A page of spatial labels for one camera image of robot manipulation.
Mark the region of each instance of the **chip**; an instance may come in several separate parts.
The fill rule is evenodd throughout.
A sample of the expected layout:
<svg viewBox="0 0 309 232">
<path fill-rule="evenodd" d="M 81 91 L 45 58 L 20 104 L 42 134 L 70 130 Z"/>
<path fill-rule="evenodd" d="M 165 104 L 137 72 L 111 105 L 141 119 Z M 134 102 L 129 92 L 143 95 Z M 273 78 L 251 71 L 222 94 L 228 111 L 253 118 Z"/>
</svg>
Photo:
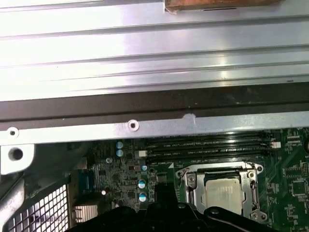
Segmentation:
<svg viewBox="0 0 309 232">
<path fill-rule="evenodd" d="M 135 198 L 135 192 L 129 191 L 129 192 L 127 192 L 127 196 L 128 196 L 129 198 Z"/>
<path fill-rule="evenodd" d="M 166 183 L 167 182 L 166 173 L 158 173 L 156 175 L 156 179 L 158 183 Z"/>
<path fill-rule="evenodd" d="M 132 159 L 132 158 L 133 158 L 132 153 L 127 153 L 127 154 L 126 154 L 126 158 L 127 158 L 127 159 Z"/>
<path fill-rule="evenodd" d="M 237 178 L 215 179 L 206 182 L 207 208 L 217 206 L 241 215 L 244 200 L 245 195 Z"/>
<path fill-rule="evenodd" d="M 135 165 L 134 170 L 135 170 L 136 172 L 140 172 L 140 166 L 139 166 L 139 165 Z"/>
<path fill-rule="evenodd" d="M 294 181 L 292 183 L 292 194 L 294 196 L 306 194 L 306 184 L 304 181 Z"/>
<path fill-rule="evenodd" d="M 106 171 L 105 170 L 99 170 L 98 174 L 99 175 L 106 175 Z"/>
<path fill-rule="evenodd" d="M 113 180 L 119 180 L 119 175 L 118 175 L 118 174 L 112 175 L 112 179 L 113 179 Z"/>
</svg>

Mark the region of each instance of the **metal grille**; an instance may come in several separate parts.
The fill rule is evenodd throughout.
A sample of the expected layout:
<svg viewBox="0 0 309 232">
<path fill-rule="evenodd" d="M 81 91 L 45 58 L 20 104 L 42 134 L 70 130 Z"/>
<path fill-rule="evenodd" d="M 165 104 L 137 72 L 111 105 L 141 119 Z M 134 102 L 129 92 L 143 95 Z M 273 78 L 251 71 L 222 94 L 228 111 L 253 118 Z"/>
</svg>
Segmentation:
<svg viewBox="0 0 309 232">
<path fill-rule="evenodd" d="M 8 224 L 9 232 L 64 232 L 69 228 L 67 188 L 62 186 Z"/>
</svg>

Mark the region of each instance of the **electronic component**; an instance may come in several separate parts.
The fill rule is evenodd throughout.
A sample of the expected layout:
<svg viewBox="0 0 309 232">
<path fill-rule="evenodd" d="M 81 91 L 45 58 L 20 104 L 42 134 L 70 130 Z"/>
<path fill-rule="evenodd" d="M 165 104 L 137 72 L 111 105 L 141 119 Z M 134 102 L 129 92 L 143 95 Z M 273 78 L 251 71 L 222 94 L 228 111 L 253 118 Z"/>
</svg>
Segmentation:
<svg viewBox="0 0 309 232">
<path fill-rule="evenodd" d="M 122 157 L 122 156 L 124 155 L 123 150 L 117 150 L 117 151 L 116 151 L 116 155 L 117 155 L 118 157 Z"/>
<path fill-rule="evenodd" d="M 220 178 L 206 182 L 205 200 L 207 208 L 221 207 L 241 215 L 245 193 L 237 178 Z"/>
<path fill-rule="evenodd" d="M 81 196 L 73 206 L 73 218 L 76 223 L 88 221 L 108 210 L 111 206 L 104 201 L 102 195 L 89 193 Z"/>
<path fill-rule="evenodd" d="M 141 192 L 139 195 L 139 201 L 140 202 L 145 202 L 147 200 L 147 195 L 144 192 Z"/>
<path fill-rule="evenodd" d="M 140 189 L 143 189 L 146 187 L 146 182 L 145 180 L 140 180 L 139 183 L 138 183 L 138 186 Z"/>
<path fill-rule="evenodd" d="M 304 181 L 292 182 L 292 193 L 294 196 L 300 196 L 306 194 L 306 184 Z"/>
<path fill-rule="evenodd" d="M 103 141 L 92 147 L 88 168 L 78 170 L 79 192 L 138 211 L 155 200 L 155 185 L 172 184 L 178 201 L 200 212 L 219 206 L 279 231 L 305 228 L 308 137 L 309 128 L 295 128 Z M 188 188 L 192 174 L 200 192 Z"/>
<path fill-rule="evenodd" d="M 77 169 L 77 170 L 87 169 L 87 158 L 82 157 L 82 159 L 76 165 L 75 169 Z"/>
<path fill-rule="evenodd" d="M 185 182 L 187 203 L 200 213 L 219 206 L 258 222 L 267 215 L 260 211 L 257 175 L 263 167 L 248 162 L 197 164 L 180 169 L 176 176 Z"/>
</svg>

